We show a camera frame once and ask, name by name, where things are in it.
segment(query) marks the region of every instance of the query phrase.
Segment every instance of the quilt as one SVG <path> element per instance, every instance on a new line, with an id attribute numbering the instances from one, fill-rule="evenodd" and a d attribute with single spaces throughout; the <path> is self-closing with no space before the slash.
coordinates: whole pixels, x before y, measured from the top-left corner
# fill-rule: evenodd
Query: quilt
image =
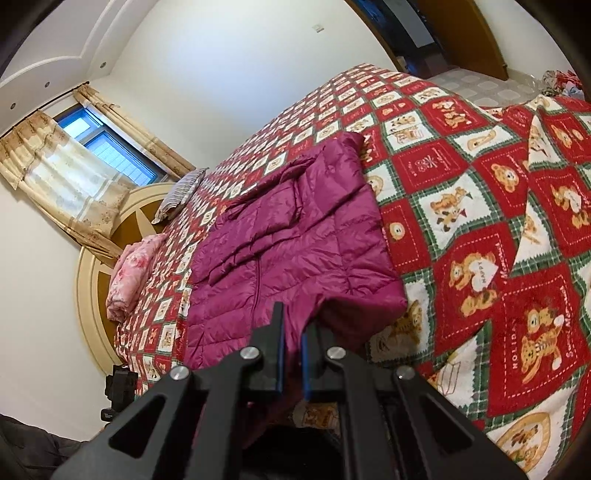
<path id="1" fill-rule="evenodd" d="M 314 144 L 365 136 L 362 162 L 408 312 L 367 344 L 411 364 L 543 479 L 591 406 L 591 105 L 540 96 L 484 110 L 363 64 L 286 109 L 203 182 L 170 233 L 117 351 L 138 393 L 183 357 L 191 256 L 228 203 Z M 299 426 L 337 426 L 299 404 Z"/>

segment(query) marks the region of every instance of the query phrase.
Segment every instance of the beige curtain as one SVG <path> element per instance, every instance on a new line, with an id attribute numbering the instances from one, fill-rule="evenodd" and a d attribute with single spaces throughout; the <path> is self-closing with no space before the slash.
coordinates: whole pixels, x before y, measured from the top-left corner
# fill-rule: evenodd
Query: beige curtain
<path id="1" fill-rule="evenodd" d="M 0 139 L 0 174 L 80 245 L 110 258 L 121 254 L 109 238 L 136 185 L 50 116 L 35 112 Z"/>
<path id="2" fill-rule="evenodd" d="M 74 90 L 74 98 L 105 123 L 113 123 L 117 129 L 139 145 L 139 150 L 142 153 L 161 164 L 165 170 L 170 170 L 180 178 L 195 169 L 191 163 L 165 145 L 145 127 L 129 118 L 119 105 L 110 103 L 90 85 L 82 85 Z"/>

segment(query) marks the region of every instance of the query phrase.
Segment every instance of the pillow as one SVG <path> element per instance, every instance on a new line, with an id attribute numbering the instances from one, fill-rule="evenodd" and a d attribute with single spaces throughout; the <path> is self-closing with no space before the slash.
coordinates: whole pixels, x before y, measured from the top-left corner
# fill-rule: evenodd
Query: pillow
<path id="1" fill-rule="evenodd" d="M 167 193 L 160 204 L 152 224 L 160 223 L 164 220 L 172 220 L 183 207 L 189 202 L 195 190 L 199 188 L 205 178 L 207 168 L 198 168 L 190 171 L 182 179 L 174 184 L 170 192 Z"/>

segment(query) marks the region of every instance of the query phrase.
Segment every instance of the window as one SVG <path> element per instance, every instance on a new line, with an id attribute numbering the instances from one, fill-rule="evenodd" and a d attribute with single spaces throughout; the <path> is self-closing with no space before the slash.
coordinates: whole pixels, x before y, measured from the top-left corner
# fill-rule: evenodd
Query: window
<path id="1" fill-rule="evenodd" d="M 137 185 L 142 187 L 164 178 L 165 172 L 84 107 L 65 111 L 56 121 L 68 135 Z"/>

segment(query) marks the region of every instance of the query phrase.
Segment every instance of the dark fabric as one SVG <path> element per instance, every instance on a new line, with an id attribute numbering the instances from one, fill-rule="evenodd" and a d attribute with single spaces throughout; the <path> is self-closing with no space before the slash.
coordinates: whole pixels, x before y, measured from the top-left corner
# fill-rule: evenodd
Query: dark fabric
<path id="1" fill-rule="evenodd" d="M 49 479 L 84 443 L 0 414 L 0 479 Z"/>

